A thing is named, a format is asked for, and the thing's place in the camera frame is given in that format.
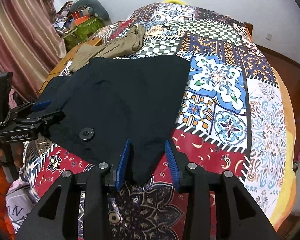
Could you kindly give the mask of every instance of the wooden table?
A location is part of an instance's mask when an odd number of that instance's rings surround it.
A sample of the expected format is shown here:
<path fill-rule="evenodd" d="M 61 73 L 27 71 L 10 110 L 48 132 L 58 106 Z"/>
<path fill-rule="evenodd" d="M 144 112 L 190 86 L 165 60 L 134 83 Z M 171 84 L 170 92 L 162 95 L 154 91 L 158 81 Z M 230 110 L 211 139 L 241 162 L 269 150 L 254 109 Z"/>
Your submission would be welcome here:
<path fill-rule="evenodd" d="M 47 86 L 47 84 L 49 83 L 49 81 L 53 78 L 53 77 L 57 77 L 67 66 L 68 61 L 73 60 L 75 54 L 77 53 L 77 51 L 79 50 L 79 48 L 83 45 L 83 44 L 89 44 L 92 46 L 98 46 L 102 44 L 102 39 L 101 38 L 96 38 L 93 39 L 91 41 L 87 41 L 85 43 L 81 43 L 79 45 L 76 45 L 75 47 L 73 47 L 71 49 L 71 51 L 69 51 L 67 53 L 67 55 L 65 55 L 65 57 L 60 60 L 60 62 L 55 66 L 55 68 L 50 72 L 49 76 L 47 77 L 47 79 L 44 81 L 41 89 L 38 91 L 38 94 L 41 94 L 42 91 L 44 90 L 44 88 Z"/>

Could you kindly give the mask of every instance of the green bag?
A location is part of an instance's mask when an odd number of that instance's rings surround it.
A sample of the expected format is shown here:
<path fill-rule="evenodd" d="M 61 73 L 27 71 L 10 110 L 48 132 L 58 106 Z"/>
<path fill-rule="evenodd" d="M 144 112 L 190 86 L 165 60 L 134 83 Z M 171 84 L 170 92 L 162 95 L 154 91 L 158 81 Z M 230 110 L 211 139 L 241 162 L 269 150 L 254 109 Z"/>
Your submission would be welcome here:
<path fill-rule="evenodd" d="M 93 33 L 102 27 L 102 22 L 94 16 L 79 24 L 74 30 L 63 37 L 67 51 L 70 51 L 80 43 L 86 42 Z"/>

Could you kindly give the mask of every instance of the black cloth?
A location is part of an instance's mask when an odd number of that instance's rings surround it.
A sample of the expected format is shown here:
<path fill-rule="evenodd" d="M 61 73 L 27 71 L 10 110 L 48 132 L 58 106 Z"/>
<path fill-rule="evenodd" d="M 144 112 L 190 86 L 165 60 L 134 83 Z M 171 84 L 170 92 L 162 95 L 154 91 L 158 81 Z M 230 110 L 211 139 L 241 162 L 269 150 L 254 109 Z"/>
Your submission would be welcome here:
<path fill-rule="evenodd" d="M 44 112 L 66 115 L 49 128 L 50 139 L 94 165 L 111 163 L 129 139 L 132 176 L 144 185 L 175 127 L 189 70 L 189 62 L 175 55 L 92 58 L 72 76 L 53 78 L 39 98 L 51 100 Z M 90 141 L 79 137 L 85 127 L 94 130 Z"/>

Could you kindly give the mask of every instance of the blue floral pattern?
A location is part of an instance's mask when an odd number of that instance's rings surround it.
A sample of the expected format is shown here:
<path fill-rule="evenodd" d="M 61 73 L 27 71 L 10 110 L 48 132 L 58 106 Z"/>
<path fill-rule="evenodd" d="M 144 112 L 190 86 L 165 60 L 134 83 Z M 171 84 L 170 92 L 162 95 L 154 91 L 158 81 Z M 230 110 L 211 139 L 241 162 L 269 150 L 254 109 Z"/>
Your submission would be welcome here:
<path fill-rule="evenodd" d="M 220 106 L 234 113 L 244 112 L 246 91 L 240 67 L 224 64 L 217 55 L 193 57 L 190 65 L 190 92 L 216 98 Z"/>
<path fill-rule="evenodd" d="M 217 113 L 214 120 L 216 134 L 224 144 L 235 146 L 246 138 L 247 126 L 237 115 L 223 111 Z"/>
<path fill-rule="evenodd" d="M 149 31 L 153 26 L 162 25 L 163 23 L 164 23 L 163 21 L 148 21 L 148 22 L 140 21 L 140 22 L 138 22 L 138 24 L 141 24 L 142 26 L 144 26 L 147 31 Z"/>
<path fill-rule="evenodd" d="M 176 26 L 165 27 L 165 30 L 162 32 L 162 35 L 165 35 L 165 36 L 178 35 L 178 27 L 176 27 Z"/>
<path fill-rule="evenodd" d="M 202 109 L 202 106 L 196 106 L 196 105 L 190 103 L 189 108 L 187 109 L 187 112 L 190 114 L 200 114 L 201 109 Z"/>

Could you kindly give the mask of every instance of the bed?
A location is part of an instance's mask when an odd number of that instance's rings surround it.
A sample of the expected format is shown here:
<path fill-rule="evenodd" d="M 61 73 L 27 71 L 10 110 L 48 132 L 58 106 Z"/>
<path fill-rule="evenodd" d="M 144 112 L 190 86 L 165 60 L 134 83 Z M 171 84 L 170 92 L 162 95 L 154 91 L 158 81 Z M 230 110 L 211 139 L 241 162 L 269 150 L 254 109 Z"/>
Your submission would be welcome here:
<path fill-rule="evenodd" d="M 154 3 L 94 37 L 122 37 L 136 24 L 146 28 L 145 44 L 122 60 L 176 54 L 191 65 L 171 136 L 177 149 L 207 171 L 232 171 L 278 230 L 296 194 L 294 116 L 285 85 L 245 25 L 194 6 Z M 71 75 L 68 67 L 60 75 Z M 36 201 L 63 171 L 92 167 L 41 136 L 27 143 L 24 162 L 23 176 Z M 215 238 L 213 192 L 210 197 Z M 108 204 L 112 239 L 182 239 L 187 194 L 173 189 L 165 156 L 143 188 L 125 182 L 118 193 L 109 194 Z"/>

